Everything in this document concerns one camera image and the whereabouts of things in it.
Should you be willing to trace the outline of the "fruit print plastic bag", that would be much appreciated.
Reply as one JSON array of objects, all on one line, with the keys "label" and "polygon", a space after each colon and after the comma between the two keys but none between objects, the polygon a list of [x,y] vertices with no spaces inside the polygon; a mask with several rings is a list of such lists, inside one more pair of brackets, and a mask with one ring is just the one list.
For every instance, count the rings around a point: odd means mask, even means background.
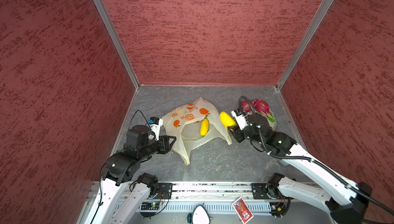
[{"label": "fruit print plastic bag", "polygon": [[[209,120],[209,131],[202,137],[200,127],[204,118]],[[176,136],[172,149],[186,165],[190,164],[190,155],[193,150],[216,138],[226,141],[228,145],[233,143],[229,132],[220,121],[217,108],[201,97],[192,103],[175,108],[162,119],[166,134]]]}]

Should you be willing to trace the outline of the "pink dragon fruit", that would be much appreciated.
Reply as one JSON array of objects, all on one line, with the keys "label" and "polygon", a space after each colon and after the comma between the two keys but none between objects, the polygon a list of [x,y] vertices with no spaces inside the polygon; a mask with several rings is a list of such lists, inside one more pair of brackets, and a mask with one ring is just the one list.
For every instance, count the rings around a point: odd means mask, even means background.
[{"label": "pink dragon fruit", "polygon": [[266,117],[270,107],[267,102],[262,99],[258,99],[254,101],[254,109],[257,113]]},{"label": "pink dragon fruit", "polygon": [[252,108],[254,107],[254,102],[253,101],[250,101],[250,102],[248,102],[248,101],[242,101],[241,102],[241,108],[242,108],[242,110],[245,112],[245,113],[247,113],[247,114],[250,114],[250,113],[252,113]]}]

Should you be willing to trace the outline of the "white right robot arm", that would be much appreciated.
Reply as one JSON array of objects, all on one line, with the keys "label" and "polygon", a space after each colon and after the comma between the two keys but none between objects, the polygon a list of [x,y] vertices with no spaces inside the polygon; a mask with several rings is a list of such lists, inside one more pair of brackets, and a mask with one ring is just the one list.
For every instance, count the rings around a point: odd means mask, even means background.
[{"label": "white right robot arm", "polygon": [[371,187],[355,183],[311,156],[293,138],[271,129],[260,114],[232,111],[220,114],[220,120],[237,142],[249,140],[259,151],[289,164],[310,178],[316,187],[299,183],[275,173],[263,193],[271,199],[297,199],[328,213],[337,224],[361,224],[369,205]]}]

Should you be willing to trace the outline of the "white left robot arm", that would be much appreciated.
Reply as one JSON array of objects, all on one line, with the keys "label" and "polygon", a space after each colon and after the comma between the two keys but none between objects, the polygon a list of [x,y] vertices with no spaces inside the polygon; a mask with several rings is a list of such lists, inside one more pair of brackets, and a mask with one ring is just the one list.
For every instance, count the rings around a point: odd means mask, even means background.
[{"label": "white left robot arm", "polygon": [[141,164],[156,154],[167,154],[175,136],[160,135],[160,125],[135,125],[126,135],[122,151],[110,156],[101,175],[99,191],[87,224],[127,224],[141,204],[159,193],[156,176],[144,173],[132,178]]}]

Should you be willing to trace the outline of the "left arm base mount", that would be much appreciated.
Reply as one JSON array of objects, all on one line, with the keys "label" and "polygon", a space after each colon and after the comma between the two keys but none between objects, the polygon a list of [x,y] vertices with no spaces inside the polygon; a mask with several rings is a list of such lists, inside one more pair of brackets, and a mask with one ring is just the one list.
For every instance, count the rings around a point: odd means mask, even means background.
[{"label": "left arm base mount", "polygon": [[158,182],[148,199],[171,199],[173,183]]}]

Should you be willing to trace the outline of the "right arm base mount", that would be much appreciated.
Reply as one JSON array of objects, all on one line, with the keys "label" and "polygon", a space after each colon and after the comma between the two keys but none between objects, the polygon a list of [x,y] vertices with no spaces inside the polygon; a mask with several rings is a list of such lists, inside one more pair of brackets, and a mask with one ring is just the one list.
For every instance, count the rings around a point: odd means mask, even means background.
[{"label": "right arm base mount", "polygon": [[251,191],[255,200],[276,200],[282,198],[293,200],[292,197],[284,196],[279,191],[279,183],[252,183]]}]

